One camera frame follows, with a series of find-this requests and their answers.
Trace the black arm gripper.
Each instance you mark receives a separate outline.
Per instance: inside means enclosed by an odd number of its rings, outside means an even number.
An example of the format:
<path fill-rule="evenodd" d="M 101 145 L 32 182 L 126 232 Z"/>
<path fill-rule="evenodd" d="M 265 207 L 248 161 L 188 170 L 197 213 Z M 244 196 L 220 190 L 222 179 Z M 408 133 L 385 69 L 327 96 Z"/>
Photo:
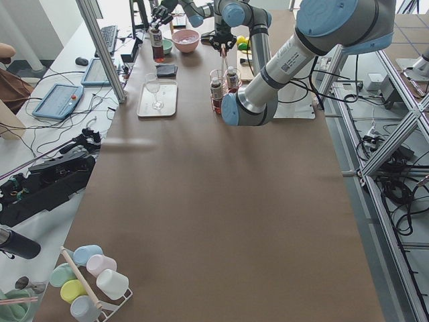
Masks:
<path fill-rule="evenodd" d="M 159 5 L 152 11 L 151 27 L 160 27 L 169 24 L 173 20 L 173 9 L 165 5 Z"/>

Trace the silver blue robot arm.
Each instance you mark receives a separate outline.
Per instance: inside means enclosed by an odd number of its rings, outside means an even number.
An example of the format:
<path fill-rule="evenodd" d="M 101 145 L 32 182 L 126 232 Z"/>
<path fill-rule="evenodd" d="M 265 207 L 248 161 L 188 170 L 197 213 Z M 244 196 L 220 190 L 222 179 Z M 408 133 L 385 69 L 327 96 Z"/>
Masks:
<path fill-rule="evenodd" d="M 165 0 L 152 10 L 151 23 L 155 23 L 157 26 L 170 23 L 173 20 L 173 11 L 178 5 L 182 7 L 188 21 L 194 28 L 201 26 L 205 19 L 214 15 L 213 2 L 197 6 L 191 0 Z"/>
<path fill-rule="evenodd" d="M 337 45 L 346 54 L 375 52 L 388 47 L 393 38 L 395 1 L 303 1 L 293 35 L 275 54 L 269 50 L 270 14 L 239 1 L 216 1 L 215 9 L 227 25 L 249 27 L 257 73 L 246 87 L 222 100 L 223 121 L 232 126 L 271 121 L 278 91 L 315 56 L 324 56 Z"/>

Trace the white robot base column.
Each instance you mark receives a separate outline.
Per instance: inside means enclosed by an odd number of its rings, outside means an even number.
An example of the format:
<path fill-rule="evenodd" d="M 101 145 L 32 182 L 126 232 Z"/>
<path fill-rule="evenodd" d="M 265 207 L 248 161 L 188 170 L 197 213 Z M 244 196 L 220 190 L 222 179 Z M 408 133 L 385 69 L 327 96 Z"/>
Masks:
<path fill-rule="evenodd" d="M 334 50 L 331 50 L 326 56 L 322 56 L 316 62 L 312 73 L 312 82 L 319 90 L 325 72 L 328 72 L 330 62 L 334 55 Z M 289 84 L 278 91 L 278 108 L 274 115 L 275 119 L 314 119 L 316 117 L 316 108 L 313 106 L 315 94 L 307 91 L 305 87 L 311 89 L 308 75 L 314 60 L 312 59 L 296 76 L 298 80 L 294 80 L 298 86 Z"/>

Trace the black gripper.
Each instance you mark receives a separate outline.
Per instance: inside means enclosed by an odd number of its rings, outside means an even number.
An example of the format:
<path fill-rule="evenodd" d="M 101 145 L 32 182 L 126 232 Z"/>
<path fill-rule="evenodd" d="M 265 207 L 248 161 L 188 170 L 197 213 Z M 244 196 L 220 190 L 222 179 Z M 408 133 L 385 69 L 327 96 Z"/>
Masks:
<path fill-rule="evenodd" d="M 209 37 L 209 43 L 215 50 L 230 50 L 236 44 L 237 37 L 231 33 L 231 29 L 215 30 Z"/>

